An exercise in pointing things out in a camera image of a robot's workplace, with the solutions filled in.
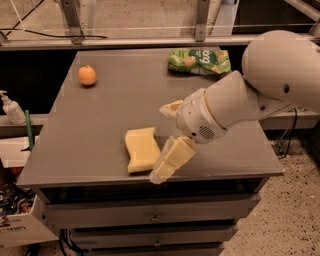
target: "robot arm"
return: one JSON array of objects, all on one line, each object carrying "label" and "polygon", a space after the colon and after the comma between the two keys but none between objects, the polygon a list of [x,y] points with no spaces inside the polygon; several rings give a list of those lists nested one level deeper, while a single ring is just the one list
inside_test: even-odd
[{"label": "robot arm", "polygon": [[287,31],[262,34],[245,50],[242,68],[244,76],[234,71],[160,109],[176,119],[182,136],[171,138],[164,147],[151,182],[166,181],[188,162],[196,151],[193,143],[209,143],[241,122],[265,119],[295,106],[320,113],[320,48],[311,41]]}]

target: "spray bottle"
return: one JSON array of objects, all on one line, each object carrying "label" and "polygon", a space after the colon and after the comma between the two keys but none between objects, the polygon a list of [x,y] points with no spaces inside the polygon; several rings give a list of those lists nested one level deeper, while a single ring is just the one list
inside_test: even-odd
[{"label": "spray bottle", "polygon": [[14,124],[23,124],[26,122],[26,116],[16,101],[10,100],[6,91],[0,90],[1,100],[3,101],[3,111],[7,114],[10,121]]}]

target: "yellow sponge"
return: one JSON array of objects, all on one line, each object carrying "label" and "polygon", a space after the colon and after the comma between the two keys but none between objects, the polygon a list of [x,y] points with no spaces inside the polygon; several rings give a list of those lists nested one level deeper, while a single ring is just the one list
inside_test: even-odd
[{"label": "yellow sponge", "polygon": [[130,155],[128,172],[152,170],[160,156],[160,149],[154,139],[155,128],[129,130],[125,137]]}]

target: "cable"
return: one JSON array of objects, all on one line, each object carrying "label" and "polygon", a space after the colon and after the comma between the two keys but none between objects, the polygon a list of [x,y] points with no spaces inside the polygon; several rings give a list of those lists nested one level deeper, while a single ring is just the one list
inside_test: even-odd
[{"label": "cable", "polygon": [[60,232],[60,240],[62,240],[65,245],[72,251],[76,253],[80,253],[81,256],[84,256],[87,250],[80,249],[71,239],[70,239],[70,231],[67,229],[61,230]]},{"label": "cable", "polygon": [[[31,13],[33,13],[33,11],[35,11],[35,9],[37,9],[42,3],[44,2],[44,0],[41,0],[32,10],[30,10],[26,15],[24,15],[21,18],[21,21],[24,21]],[[15,29],[17,26],[19,26],[19,24],[21,23],[21,21],[19,20],[14,26],[13,29]]]},{"label": "cable", "polygon": [[41,32],[37,32],[37,31],[33,31],[33,30],[23,30],[23,29],[19,29],[19,28],[0,28],[0,31],[6,31],[6,30],[10,30],[10,31],[24,31],[24,32],[28,32],[28,33],[32,33],[32,34],[37,34],[37,35],[41,35],[41,36],[48,36],[48,37],[55,37],[55,38],[75,38],[75,37],[81,37],[81,38],[92,38],[92,37],[96,37],[96,38],[102,38],[102,39],[106,39],[108,38],[107,36],[101,36],[101,35],[79,35],[79,36],[58,36],[58,35],[51,35],[51,34],[46,34],[46,33],[41,33]]},{"label": "cable", "polygon": [[28,29],[18,29],[16,28],[17,26],[19,26],[19,24],[22,24],[22,21],[24,21],[32,12],[34,12],[42,3],[44,2],[44,0],[41,0],[32,10],[30,10],[25,16],[23,16],[12,28],[3,28],[0,29],[1,30],[7,30],[9,31],[8,33],[5,34],[5,36],[7,37],[8,35],[11,34],[12,31],[24,31],[24,32],[28,32],[28,33],[32,33],[32,34],[36,34],[36,35],[41,35],[41,36],[48,36],[48,37],[54,37],[54,38],[102,38],[102,39],[106,39],[108,38],[107,36],[101,36],[101,35],[79,35],[79,36],[57,36],[57,35],[51,35],[51,34],[46,34],[46,33],[41,33],[41,32],[37,32],[34,30],[28,30]]},{"label": "cable", "polygon": [[278,159],[283,159],[283,158],[285,158],[285,157],[288,155],[288,153],[289,153],[290,144],[291,144],[291,140],[292,140],[292,132],[293,132],[293,130],[296,128],[297,120],[298,120],[298,112],[297,112],[297,109],[294,109],[294,113],[295,113],[295,116],[294,116],[294,120],[293,120],[293,123],[292,123],[292,128],[291,128],[290,133],[288,134],[289,142],[288,142],[287,150],[286,150],[286,152],[285,152],[281,157],[278,157]]},{"label": "cable", "polygon": [[64,250],[64,246],[63,246],[63,241],[62,241],[62,230],[60,232],[60,237],[59,237],[59,245],[60,245],[60,250],[63,254],[63,256],[68,256],[66,251]]}]

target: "green snack bag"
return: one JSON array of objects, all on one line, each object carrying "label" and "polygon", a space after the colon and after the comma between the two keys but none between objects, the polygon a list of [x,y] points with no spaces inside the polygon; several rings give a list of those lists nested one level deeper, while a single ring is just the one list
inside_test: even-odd
[{"label": "green snack bag", "polygon": [[222,74],[231,70],[228,51],[176,49],[169,55],[169,69],[199,75]]}]

